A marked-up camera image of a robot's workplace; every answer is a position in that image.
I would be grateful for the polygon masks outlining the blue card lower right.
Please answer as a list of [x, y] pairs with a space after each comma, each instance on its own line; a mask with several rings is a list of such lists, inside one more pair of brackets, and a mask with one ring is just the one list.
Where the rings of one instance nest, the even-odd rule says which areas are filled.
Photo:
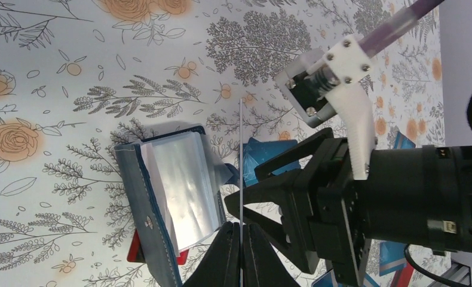
[[379, 243], [379, 275], [384, 276], [404, 269], [407, 260], [404, 257], [406, 245], [399, 242], [382, 241]]

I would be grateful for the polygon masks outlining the blue denim card holder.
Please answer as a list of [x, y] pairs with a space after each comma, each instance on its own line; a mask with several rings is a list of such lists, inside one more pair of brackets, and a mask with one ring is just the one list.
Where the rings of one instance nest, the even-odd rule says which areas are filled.
[[121, 144], [115, 157], [143, 248], [162, 258], [146, 263], [160, 286], [182, 286], [176, 257], [205, 241], [226, 222], [225, 185], [239, 171], [211, 151], [203, 126]]

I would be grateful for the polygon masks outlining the blue card right of pile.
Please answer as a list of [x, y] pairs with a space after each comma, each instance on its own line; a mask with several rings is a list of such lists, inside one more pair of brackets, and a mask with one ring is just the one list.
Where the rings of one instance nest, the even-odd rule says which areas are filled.
[[[347, 286], [347, 285], [337, 282], [333, 270], [329, 270], [327, 273], [320, 276], [311, 284], [311, 287], [344, 287], [344, 286]], [[363, 286], [364, 287], [379, 287], [379, 284], [369, 274], [366, 273], [364, 277], [364, 281], [363, 281]]]

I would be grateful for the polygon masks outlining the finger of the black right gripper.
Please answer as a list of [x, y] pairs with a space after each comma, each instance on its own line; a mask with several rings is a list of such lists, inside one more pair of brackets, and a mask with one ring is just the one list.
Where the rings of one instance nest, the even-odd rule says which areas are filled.
[[309, 155], [313, 155], [325, 139], [334, 138], [331, 127], [321, 129], [312, 136], [306, 138], [297, 145], [271, 157], [269, 160], [255, 168], [256, 178], [259, 182], [275, 176], [274, 171], [288, 165], [296, 160], [300, 160]]
[[303, 273], [313, 274], [319, 258], [309, 233], [314, 215], [301, 170], [291, 170], [224, 198], [227, 211], [246, 224], [257, 224], [269, 242]]

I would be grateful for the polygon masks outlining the floral patterned table mat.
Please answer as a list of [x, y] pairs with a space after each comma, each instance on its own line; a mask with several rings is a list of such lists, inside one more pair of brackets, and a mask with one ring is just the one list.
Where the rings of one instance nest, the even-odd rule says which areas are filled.
[[156, 286], [113, 147], [314, 133], [274, 78], [409, 1], [0, 1], [0, 286]]

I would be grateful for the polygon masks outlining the red card with black stripe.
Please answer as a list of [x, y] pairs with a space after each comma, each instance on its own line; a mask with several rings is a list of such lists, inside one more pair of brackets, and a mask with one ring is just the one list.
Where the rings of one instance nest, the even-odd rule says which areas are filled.
[[[185, 265], [189, 255], [189, 249], [182, 251], [179, 256], [176, 257], [178, 266]], [[127, 253], [127, 262], [133, 263], [147, 263], [150, 258], [162, 258], [163, 256], [158, 253], [158, 250], [149, 248], [148, 246], [144, 249], [142, 242], [139, 237], [137, 230], [134, 231], [131, 244]]]

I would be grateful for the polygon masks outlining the blue card far right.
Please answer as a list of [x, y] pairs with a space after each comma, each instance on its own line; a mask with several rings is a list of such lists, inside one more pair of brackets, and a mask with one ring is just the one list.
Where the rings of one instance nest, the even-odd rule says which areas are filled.
[[413, 141], [407, 138], [402, 132], [398, 131], [396, 134], [396, 139], [394, 142], [394, 149], [410, 149], [416, 148], [416, 145]]

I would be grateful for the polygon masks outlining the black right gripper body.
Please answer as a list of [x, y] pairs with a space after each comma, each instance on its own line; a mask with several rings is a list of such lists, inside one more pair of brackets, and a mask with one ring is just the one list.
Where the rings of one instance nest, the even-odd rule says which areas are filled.
[[298, 150], [311, 158], [293, 185], [291, 262], [313, 273], [325, 259], [337, 282], [362, 286], [371, 240], [363, 231], [347, 140], [312, 136]]

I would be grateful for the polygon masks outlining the red card lower right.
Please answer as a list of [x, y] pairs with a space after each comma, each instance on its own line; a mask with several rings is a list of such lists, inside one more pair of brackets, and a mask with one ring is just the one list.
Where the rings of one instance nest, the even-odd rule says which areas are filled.
[[391, 287], [408, 287], [414, 272], [414, 268], [406, 262], [404, 268], [397, 270], [391, 281]]

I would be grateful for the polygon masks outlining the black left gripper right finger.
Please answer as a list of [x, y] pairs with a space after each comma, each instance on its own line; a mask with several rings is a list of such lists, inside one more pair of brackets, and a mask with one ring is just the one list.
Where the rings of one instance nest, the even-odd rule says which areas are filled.
[[299, 284], [286, 270], [260, 226], [243, 226], [243, 286], [294, 287]]

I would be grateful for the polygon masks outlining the blue card with silver stripe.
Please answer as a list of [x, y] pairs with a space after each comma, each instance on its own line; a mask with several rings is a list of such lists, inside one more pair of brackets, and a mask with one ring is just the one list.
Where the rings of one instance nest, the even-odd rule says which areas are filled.
[[298, 144], [297, 140], [259, 142], [250, 138], [243, 144], [243, 187], [258, 183], [255, 168]]

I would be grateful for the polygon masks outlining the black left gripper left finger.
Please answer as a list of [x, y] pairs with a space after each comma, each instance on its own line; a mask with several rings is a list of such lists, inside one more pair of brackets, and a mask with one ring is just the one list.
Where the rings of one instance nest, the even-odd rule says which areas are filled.
[[226, 222], [184, 287], [240, 286], [240, 224]]

